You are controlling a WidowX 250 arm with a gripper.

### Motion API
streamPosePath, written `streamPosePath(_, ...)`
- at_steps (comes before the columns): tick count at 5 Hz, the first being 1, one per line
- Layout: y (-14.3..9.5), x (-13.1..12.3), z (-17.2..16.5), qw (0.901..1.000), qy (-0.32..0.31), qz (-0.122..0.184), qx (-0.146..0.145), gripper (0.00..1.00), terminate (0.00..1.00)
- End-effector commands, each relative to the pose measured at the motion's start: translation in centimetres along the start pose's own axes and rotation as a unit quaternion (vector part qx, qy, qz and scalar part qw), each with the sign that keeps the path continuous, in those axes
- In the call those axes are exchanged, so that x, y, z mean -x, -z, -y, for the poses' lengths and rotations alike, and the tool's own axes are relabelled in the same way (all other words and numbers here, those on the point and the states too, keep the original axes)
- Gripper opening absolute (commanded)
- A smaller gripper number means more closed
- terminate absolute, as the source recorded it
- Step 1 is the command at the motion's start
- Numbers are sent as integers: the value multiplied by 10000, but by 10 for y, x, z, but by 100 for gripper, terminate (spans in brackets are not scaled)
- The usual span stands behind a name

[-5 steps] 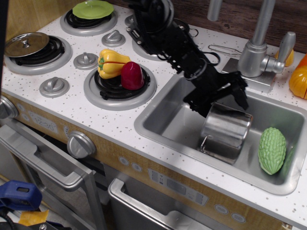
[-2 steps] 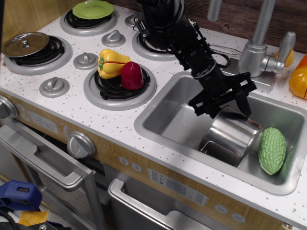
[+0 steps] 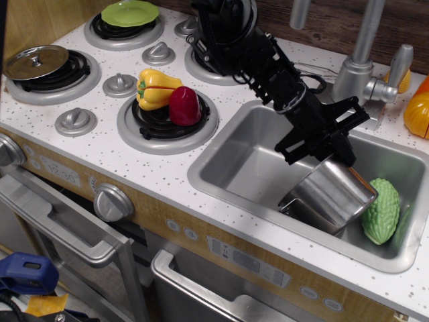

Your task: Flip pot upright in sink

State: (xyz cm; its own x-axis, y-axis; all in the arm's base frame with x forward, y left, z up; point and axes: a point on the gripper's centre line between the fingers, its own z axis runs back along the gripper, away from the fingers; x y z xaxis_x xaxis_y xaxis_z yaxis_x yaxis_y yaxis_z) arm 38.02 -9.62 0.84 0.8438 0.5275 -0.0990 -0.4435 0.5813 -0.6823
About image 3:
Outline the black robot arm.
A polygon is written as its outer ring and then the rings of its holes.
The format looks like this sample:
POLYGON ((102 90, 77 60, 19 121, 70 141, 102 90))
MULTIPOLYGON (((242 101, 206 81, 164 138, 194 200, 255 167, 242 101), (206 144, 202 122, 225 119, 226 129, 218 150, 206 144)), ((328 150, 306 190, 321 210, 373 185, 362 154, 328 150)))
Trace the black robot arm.
POLYGON ((258 28, 254 1, 192 1, 191 6, 198 29, 187 41, 196 56, 220 75, 246 83, 292 124, 275 146, 288 164, 331 155, 345 166, 355 163, 349 131, 369 118, 358 98, 321 103, 276 39, 258 28))

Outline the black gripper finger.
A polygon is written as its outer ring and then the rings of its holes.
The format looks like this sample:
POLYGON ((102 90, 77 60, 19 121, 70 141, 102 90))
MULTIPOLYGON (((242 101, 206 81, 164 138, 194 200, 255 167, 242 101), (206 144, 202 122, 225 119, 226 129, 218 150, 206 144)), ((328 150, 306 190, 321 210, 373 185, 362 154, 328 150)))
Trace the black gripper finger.
POLYGON ((338 157, 345 166, 351 167, 355 163, 356 157, 347 135, 338 131, 334 132, 331 135, 331 146, 336 157, 338 157))

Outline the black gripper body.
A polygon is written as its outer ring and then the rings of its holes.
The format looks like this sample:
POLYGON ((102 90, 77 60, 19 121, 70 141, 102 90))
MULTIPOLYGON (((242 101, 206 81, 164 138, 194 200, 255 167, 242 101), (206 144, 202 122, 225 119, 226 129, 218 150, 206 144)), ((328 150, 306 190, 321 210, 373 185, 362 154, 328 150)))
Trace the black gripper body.
POLYGON ((288 105, 275 102, 273 107, 277 114, 292 124, 292 130, 274 148, 283 154, 288 164, 306 156, 319 161, 336 156, 331 146, 331 135, 338 131, 348 137, 353 128, 369 119, 357 97, 323 104, 313 93, 305 91, 288 105))

